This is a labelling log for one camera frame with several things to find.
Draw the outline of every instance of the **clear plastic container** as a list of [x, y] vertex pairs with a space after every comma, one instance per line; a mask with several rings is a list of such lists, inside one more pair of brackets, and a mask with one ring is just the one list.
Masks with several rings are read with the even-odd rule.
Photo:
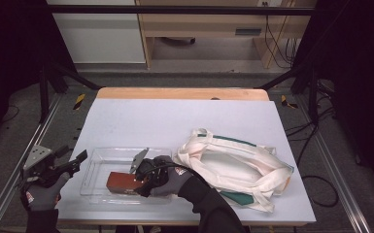
[[[81, 195], [91, 204], [168, 204], [171, 196], [143, 197], [140, 195], [112, 193], [107, 188], [111, 172], [129, 173], [133, 158], [145, 148], [99, 148], [93, 150], [81, 186]], [[172, 156], [169, 149], [150, 148], [145, 158], [160, 155]]]

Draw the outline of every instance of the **white cabinet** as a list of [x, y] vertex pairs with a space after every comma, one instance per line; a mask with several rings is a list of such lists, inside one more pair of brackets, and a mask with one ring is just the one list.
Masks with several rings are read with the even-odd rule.
[[[135, 5], [133, 0], [48, 0], [51, 5]], [[145, 63], [135, 14], [53, 14], [74, 63]]]

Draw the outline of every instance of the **gray floor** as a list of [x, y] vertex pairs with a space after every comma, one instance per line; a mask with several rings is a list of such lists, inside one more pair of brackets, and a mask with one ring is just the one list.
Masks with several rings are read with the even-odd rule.
[[[260, 86], [285, 72], [286, 69], [273, 67], [261, 68], [251, 39], [199, 39], [194, 45], [187, 42], [157, 40], [153, 56], [153, 67], [147, 70], [142, 66], [119, 65], [84, 67], [82, 75], [89, 80], [107, 86]], [[293, 109], [281, 104], [285, 95], [289, 103], [303, 106], [306, 98], [303, 94], [293, 96], [289, 91], [292, 80], [280, 83], [270, 89], [270, 99], [276, 102], [285, 129], [305, 124], [308, 118], [301, 108]], [[41, 145], [57, 148], [67, 144], [72, 148], [79, 137], [96, 91], [68, 80], [70, 88], [62, 95], [59, 110]], [[85, 100], [79, 110], [73, 110], [77, 96], [85, 93]], [[8, 178], [17, 166], [19, 158], [28, 146], [28, 142], [38, 127], [40, 117], [39, 88], [34, 84], [15, 93], [10, 101], [11, 107], [4, 117], [9, 119], [0, 126], [0, 193]], [[327, 99], [320, 102], [320, 112], [331, 107]], [[294, 157], [300, 154], [311, 128], [289, 137]], [[354, 152], [339, 122], [332, 116], [320, 121], [320, 135], [330, 155], [340, 169], [348, 187], [357, 201], [368, 226], [374, 232], [374, 175], [370, 168], [357, 166]], [[299, 170], [302, 176], [316, 175], [331, 180], [323, 161], [323, 150], [318, 147], [316, 135], [310, 141], [302, 157]], [[310, 198], [316, 202], [331, 203], [334, 192], [327, 183], [317, 179], [304, 181]], [[346, 212], [346, 203], [339, 202], [333, 208], [324, 208], [312, 203], [317, 222], [297, 227], [297, 232], [356, 232]], [[0, 221], [0, 232], [4, 227], [22, 227], [26, 223], [26, 214], [15, 194], [8, 210]], [[96, 230], [97, 226], [59, 225], [64, 232], [84, 232], [84, 229]], [[113, 230], [113, 226], [104, 226], [104, 230]], [[253, 232], [293, 232], [292, 227], [268, 226], [254, 227]]]

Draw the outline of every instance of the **white tabletop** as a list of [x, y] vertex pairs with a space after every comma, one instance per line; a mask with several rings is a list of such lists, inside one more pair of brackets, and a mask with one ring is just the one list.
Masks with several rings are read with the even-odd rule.
[[296, 168], [283, 125], [272, 101], [100, 99], [93, 102], [71, 159], [83, 150], [89, 158], [62, 189], [59, 223], [198, 224], [192, 205], [174, 197], [169, 203], [91, 204], [80, 189], [96, 148], [168, 148], [176, 151], [193, 129], [276, 147], [277, 156], [295, 167], [282, 196], [273, 196], [272, 214], [233, 206], [244, 225], [304, 225], [315, 216]]

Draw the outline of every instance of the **canvas bag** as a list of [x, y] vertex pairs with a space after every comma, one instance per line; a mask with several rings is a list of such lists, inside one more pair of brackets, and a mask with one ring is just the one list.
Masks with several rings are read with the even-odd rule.
[[[206, 157], [212, 160], [205, 162]], [[270, 197], [283, 193], [293, 172], [275, 156], [275, 148], [217, 136], [202, 128], [193, 130], [174, 161], [195, 170], [221, 193], [252, 197], [245, 206], [269, 213], [274, 212]]]

